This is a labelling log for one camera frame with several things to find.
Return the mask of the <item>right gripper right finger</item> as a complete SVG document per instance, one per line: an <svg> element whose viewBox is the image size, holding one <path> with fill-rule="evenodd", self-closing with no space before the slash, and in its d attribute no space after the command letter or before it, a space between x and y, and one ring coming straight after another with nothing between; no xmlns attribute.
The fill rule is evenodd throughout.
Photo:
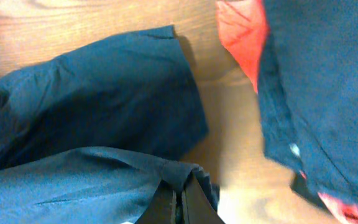
<svg viewBox="0 0 358 224"><path fill-rule="evenodd" d="M181 197L184 224L224 224L194 174L186 181Z"/></svg>

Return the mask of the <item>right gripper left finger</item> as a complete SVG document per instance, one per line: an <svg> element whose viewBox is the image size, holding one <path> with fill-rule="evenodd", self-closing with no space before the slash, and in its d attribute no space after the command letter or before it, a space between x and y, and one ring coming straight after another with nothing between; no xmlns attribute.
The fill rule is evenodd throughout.
<svg viewBox="0 0 358 224"><path fill-rule="evenodd" d="M162 180L149 206L135 224L175 224L176 203L176 193Z"/></svg>

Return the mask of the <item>navy blue shorts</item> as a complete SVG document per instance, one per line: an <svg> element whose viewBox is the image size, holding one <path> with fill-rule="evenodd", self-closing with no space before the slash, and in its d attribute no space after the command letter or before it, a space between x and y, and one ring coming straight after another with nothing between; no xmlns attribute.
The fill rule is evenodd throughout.
<svg viewBox="0 0 358 224"><path fill-rule="evenodd" d="M208 133L173 27L110 36L0 79L0 223L135 223L164 180L194 174L217 212L219 188L182 162Z"/></svg>

